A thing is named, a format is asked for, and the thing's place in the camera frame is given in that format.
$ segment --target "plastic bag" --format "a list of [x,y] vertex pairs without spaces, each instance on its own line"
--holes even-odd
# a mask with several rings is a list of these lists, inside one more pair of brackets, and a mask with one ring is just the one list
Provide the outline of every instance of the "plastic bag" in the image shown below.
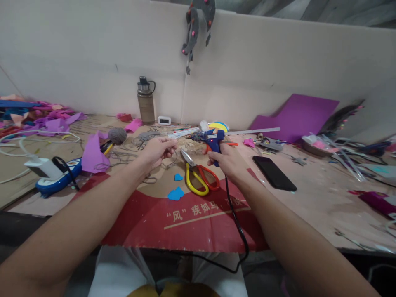
[[302,139],[307,142],[308,144],[321,149],[323,151],[328,151],[330,153],[334,153],[338,151],[338,148],[333,148],[329,146],[326,141],[317,135],[309,135],[309,136],[303,136]]

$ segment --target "smartphone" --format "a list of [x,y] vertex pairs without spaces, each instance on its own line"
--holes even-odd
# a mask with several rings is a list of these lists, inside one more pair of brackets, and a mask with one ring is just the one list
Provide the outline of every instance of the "smartphone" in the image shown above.
[[254,156],[253,161],[260,168],[271,186],[279,190],[290,192],[297,191],[297,187],[288,179],[288,177],[275,165],[273,160],[266,157]]

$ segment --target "white pants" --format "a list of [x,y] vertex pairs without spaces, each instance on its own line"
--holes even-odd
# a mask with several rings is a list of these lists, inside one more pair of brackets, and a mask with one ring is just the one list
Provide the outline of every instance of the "white pants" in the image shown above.
[[[238,254],[199,254],[231,269],[239,261]],[[221,297],[248,297],[241,268],[232,274],[193,257],[192,282],[206,284]],[[103,246],[98,254],[89,297],[125,297],[147,284],[154,287],[155,281],[139,249]]]

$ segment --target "water bottle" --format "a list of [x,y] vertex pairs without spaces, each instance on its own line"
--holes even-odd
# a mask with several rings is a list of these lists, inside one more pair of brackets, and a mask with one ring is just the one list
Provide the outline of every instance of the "water bottle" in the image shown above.
[[[150,89],[150,83],[154,84],[154,89]],[[144,125],[152,125],[155,122],[153,93],[156,89],[154,81],[147,81],[145,76],[140,77],[137,83],[137,100],[139,101],[140,117]]]

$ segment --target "yellow handle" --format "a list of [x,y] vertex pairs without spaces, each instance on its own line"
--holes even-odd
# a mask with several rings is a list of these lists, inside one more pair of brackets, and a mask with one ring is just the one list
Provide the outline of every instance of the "yellow handle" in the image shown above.
[[187,181],[187,186],[190,188],[190,190],[192,190],[195,194],[199,195],[199,196],[205,196],[209,193],[209,188],[207,187],[207,185],[205,184],[205,182],[199,177],[198,174],[196,174],[193,171],[193,175],[196,177],[196,179],[203,185],[203,187],[205,188],[205,190],[203,192],[198,191],[196,188],[193,187],[193,185],[190,182],[190,165],[188,163],[186,163],[186,181]]
[[107,153],[111,150],[111,148],[113,147],[113,144],[114,143],[112,143],[112,144],[110,144],[109,146],[108,146],[108,148],[107,148],[107,150],[104,152],[104,155],[107,155]]

